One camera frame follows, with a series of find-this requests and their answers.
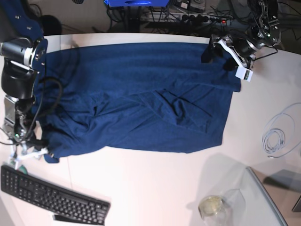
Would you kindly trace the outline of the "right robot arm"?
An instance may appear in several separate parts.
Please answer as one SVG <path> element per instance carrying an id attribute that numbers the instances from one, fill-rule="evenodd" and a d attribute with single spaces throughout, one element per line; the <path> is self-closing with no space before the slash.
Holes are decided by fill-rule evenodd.
<path id="1" fill-rule="evenodd" d="M 48 41 L 44 37 L 48 29 L 26 0 L 2 0 L 0 2 L 0 55 L 4 58 L 1 88 L 5 96 L 5 119 L 3 131 L 11 145 L 21 145 L 24 152 L 29 148 L 47 153 L 47 141 L 37 139 L 34 133 L 36 119 L 50 114 L 59 104 L 63 94 L 60 81 L 47 77 L 46 51 Z M 47 81 L 59 87 L 58 96 L 51 107 L 41 111 L 33 94 L 36 82 Z"/>

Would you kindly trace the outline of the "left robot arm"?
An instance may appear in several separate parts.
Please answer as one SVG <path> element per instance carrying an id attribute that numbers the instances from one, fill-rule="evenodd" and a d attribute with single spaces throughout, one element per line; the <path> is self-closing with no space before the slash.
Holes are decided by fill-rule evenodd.
<path id="1" fill-rule="evenodd" d="M 250 17 L 242 21 L 248 25 L 245 32 L 231 29 L 226 33 L 212 34 L 209 44 L 201 56 L 202 63 L 209 63 L 215 56 L 223 57 L 223 51 L 232 55 L 224 64 L 228 71 L 243 67 L 251 70 L 257 58 L 255 53 L 264 46 L 276 48 L 281 41 L 278 3 L 276 0 L 248 0 Z"/>

